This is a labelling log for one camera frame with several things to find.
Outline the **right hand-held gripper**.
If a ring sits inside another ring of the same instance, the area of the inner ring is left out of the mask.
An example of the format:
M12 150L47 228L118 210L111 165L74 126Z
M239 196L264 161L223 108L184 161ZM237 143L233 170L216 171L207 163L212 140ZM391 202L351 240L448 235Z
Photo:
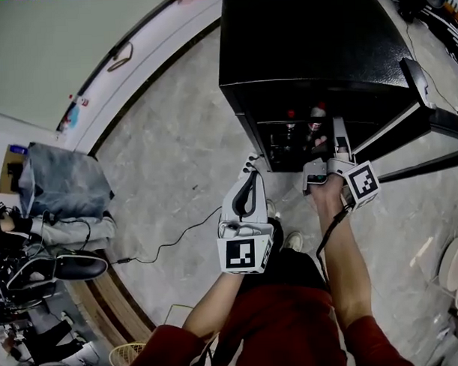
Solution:
M380 183L369 161L356 164L342 117L334 117L334 157L327 161L317 158L303 168L303 195L310 194L311 185L323 185L329 175L344 178L343 202L352 211L373 201L380 191Z

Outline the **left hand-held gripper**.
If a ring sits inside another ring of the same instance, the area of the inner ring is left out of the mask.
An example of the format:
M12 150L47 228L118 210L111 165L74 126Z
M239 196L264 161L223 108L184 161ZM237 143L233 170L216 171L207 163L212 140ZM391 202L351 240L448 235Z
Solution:
M217 248L222 272L261 274L272 249L274 226L268 222L265 185L252 169L259 155L249 153L238 180L223 198Z

